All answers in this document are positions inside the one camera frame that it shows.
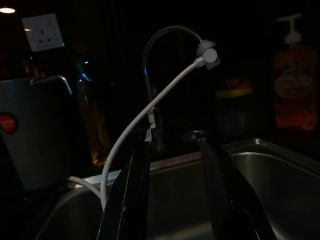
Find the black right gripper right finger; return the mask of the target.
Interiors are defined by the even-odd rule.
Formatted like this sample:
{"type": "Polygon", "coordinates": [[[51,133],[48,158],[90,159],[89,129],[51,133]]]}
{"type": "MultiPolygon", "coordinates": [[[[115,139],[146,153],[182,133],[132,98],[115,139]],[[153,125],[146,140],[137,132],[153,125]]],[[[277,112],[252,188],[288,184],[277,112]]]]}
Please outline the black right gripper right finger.
{"type": "Polygon", "coordinates": [[[199,141],[205,197],[217,240],[274,240],[259,198],[231,157],[207,139],[199,141]]]}

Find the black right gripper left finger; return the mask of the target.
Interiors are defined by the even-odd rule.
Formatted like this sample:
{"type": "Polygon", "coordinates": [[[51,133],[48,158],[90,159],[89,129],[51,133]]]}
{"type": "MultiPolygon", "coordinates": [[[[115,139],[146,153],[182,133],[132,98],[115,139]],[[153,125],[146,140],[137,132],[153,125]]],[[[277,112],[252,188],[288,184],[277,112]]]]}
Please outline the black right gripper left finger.
{"type": "Polygon", "coordinates": [[[145,240],[151,144],[136,147],[108,193],[98,240],[145,240]]]}

